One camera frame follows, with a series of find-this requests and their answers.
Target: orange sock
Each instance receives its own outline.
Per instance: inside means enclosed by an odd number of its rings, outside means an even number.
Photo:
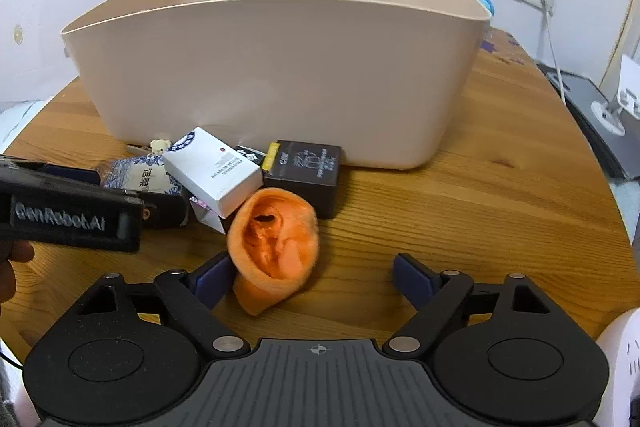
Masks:
[[[234,292],[250,315],[298,291],[318,259],[318,220],[305,200],[281,188],[246,200],[226,236],[238,268]]]

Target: wooden table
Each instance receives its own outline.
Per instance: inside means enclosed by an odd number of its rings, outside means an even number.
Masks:
[[[620,214],[582,133],[513,38],[491,30],[482,47],[435,158],[409,172],[345,169],[342,208],[321,223],[319,263],[305,290],[258,319],[227,296],[214,311],[219,318],[251,343],[381,343],[414,313],[391,282],[399,251],[482,282],[527,273],[594,337],[640,306]],[[78,80],[8,153],[83,168],[127,156]],[[102,273],[145,282],[172,267],[191,270],[223,248],[225,237],[195,220],[146,231],[137,254],[36,245],[32,263],[15,265],[18,292],[2,320],[33,346]]]

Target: finger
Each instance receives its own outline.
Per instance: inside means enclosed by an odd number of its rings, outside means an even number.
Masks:
[[[0,302],[8,301],[15,294],[15,274],[8,261],[0,264]]]
[[[4,263],[4,261],[9,259],[9,254],[11,254],[13,249],[13,241],[0,241],[0,263]]]
[[[26,263],[33,259],[34,254],[33,245],[29,241],[14,241],[14,249],[9,254],[9,259]]]

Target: cardboard box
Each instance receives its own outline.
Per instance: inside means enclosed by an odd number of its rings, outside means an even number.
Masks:
[[[220,217],[228,217],[262,186],[260,168],[196,127],[163,154],[164,167]]]
[[[320,219],[335,215],[342,149],[335,145],[279,140],[262,163],[265,187],[279,187],[308,201]]]

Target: power cord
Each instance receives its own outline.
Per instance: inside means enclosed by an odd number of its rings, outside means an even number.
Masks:
[[[19,363],[14,362],[12,359],[6,356],[2,351],[0,351],[0,359],[3,359],[6,363],[10,365],[13,365],[16,369],[20,369],[20,371],[22,370],[22,366]]]
[[[551,48],[551,56],[554,60],[554,65],[556,66],[556,73],[558,74],[558,84],[560,85],[560,99],[562,103],[566,106],[566,99],[564,98],[564,82],[562,81],[562,73],[560,73],[560,68],[558,67],[558,61],[556,60],[556,52],[554,51],[554,44],[551,41],[551,28],[549,26],[549,16],[554,9],[555,0],[540,0],[542,3],[542,11],[545,14],[545,26],[546,33],[549,36],[549,47]]]

